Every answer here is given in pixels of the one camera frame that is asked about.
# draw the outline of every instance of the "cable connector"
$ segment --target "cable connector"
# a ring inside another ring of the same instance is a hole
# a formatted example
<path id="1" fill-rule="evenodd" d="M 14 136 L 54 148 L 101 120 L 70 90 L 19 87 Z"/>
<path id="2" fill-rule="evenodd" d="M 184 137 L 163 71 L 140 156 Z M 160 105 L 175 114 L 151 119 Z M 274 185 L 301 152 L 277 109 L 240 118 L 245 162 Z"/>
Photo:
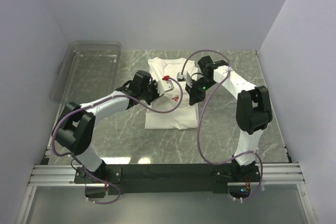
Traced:
<path id="1" fill-rule="evenodd" d="M 185 77 L 181 72 L 177 73 L 177 80 L 178 81 L 185 81 Z"/>

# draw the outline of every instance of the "marble surface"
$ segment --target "marble surface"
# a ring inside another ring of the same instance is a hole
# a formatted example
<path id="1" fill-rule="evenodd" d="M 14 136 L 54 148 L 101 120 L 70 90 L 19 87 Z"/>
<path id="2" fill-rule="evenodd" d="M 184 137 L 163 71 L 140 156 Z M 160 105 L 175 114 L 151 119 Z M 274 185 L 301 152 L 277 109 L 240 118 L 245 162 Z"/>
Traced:
<path id="1" fill-rule="evenodd" d="M 163 59 L 186 58 L 192 52 L 191 50 L 123 51 L 114 88 L 120 87 L 132 79 L 137 70 L 148 70 L 148 59 L 155 57 Z M 255 51 L 221 52 L 231 60 L 232 68 L 239 75 L 257 86 L 265 85 Z M 213 53 L 199 53 L 193 60 L 197 62 L 201 56 L 206 55 L 210 55 L 214 61 L 221 59 L 221 56 Z M 86 67 L 82 66 L 79 72 L 74 69 L 74 73 L 76 71 L 78 73 L 73 74 L 76 78 L 73 78 L 72 84 L 66 91 L 68 98 L 75 102 L 87 102 L 88 98 L 96 99 L 107 94 L 104 92 L 109 92 L 108 86 L 111 80 L 107 73 L 111 69 L 109 62 L 113 61 L 107 60 L 106 64 L 102 64 L 101 61 L 99 64 L 95 62 L 96 59 L 92 59 L 92 62 L 88 59 Z M 203 103 L 199 103 L 200 111 L 202 108 Z M 236 100 L 224 88 L 218 89 L 208 105 L 201 129 L 202 149 L 208 159 L 215 162 L 223 161 L 235 152 L 239 138 L 239 127 L 236 124 L 235 114 Z M 145 108 L 141 106 L 134 106 L 127 111 L 119 112 L 102 120 L 94 129 L 93 149 L 100 157 L 109 158 L 107 163 L 203 162 L 197 150 L 196 129 L 183 131 L 145 130 L 144 122 Z M 57 146 L 57 149 L 65 151 L 61 146 Z M 275 115 L 260 139 L 258 153 L 266 163 L 288 162 Z M 52 156 L 49 164 L 69 164 L 69 162 L 70 159 L 67 157 Z"/>

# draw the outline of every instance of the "marble tabletop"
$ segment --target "marble tabletop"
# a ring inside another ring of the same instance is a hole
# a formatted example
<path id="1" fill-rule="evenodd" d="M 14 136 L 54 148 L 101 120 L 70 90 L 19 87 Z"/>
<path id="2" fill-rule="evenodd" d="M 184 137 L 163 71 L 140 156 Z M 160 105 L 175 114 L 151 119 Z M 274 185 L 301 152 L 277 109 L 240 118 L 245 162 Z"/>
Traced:
<path id="1" fill-rule="evenodd" d="M 232 63 L 232 68 L 247 81 L 257 85 L 265 85 L 255 51 L 220 51 Z M 122 86 L 133 79 L 138 70 L 148 70 L 148 60 L 159 57 L 162 59 L 186 58 L 193 50 L 132 50 L 123 51 L 118 66 L 114 88 Z M 200 57 L 210 55 L 220 60 L 221 56 L 213 53 L 199 53 L 192 60 L 197 62 Z M 76 92 L 69 86 L 67 96 L 75 102 L 82 100 L 83 90 L 90 90 L 86 79 L 96 77 L 94 88 L 99 89 L 100 78 L 110 71 L 108 63 L 95 64 L 82 68 L 82 78 L 76 81 Z M 100 157 L 107 158 L 107 163 L 203 163 L 196 145 L 196 129 L 189 130 L 145 130 L 146 109 L 141 106 L 114 114 L 102 120 L 94 129 L 92 148 Z M 220 88 L 211 99 L 202 122 L 201 139 L 205 156 L 214 161 L 223 161 L 231 157 L 237 147 L 239 127 L 235 120 L 236 100 L 224 88 Z M 58 151 L 65 151 L 57 145 Z M 259 141 L 259 155 L 266 163 L 287 163 L 286 149 L 281 137 L 275 115 Z M 51 156 L 49 164 L 69 164 L 70 158 Z"/>

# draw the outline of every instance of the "gray wall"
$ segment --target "gray wall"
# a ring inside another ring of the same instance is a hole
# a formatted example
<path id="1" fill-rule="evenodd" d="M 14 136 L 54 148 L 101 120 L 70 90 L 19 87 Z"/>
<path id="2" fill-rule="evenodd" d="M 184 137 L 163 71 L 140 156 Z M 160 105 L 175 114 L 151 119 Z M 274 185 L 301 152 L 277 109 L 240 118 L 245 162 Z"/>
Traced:
<path id="1" fill-rule="evenodd" d="M 48 0 L 66 38 L 129 49 L 259 49 L 285 0 Z"/>
<path id="2" fill-rule="evenodd" d="M 277 117 L 320 223 L 335 223 L 336 0 L 286 0 L 260 50 Z"/>
<path id="3" fill-rule="evenodd" d="M 66 40 L 44 0 L 0 0 L 0 223 L 13 223 L 57 106 L 49 101 Z"/>

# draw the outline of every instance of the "plastic tray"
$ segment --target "plastic tray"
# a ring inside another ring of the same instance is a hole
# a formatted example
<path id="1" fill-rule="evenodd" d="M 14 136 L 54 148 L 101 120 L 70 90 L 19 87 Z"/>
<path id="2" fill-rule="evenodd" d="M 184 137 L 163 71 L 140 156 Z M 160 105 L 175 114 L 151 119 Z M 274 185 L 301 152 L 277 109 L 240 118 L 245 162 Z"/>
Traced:
<path id="1" fill-rule="evenodd" d="M 94 101 L 113 91 L 121 44 L 74 41 L 65 54 L 50 99 L 56 103 Z"/>

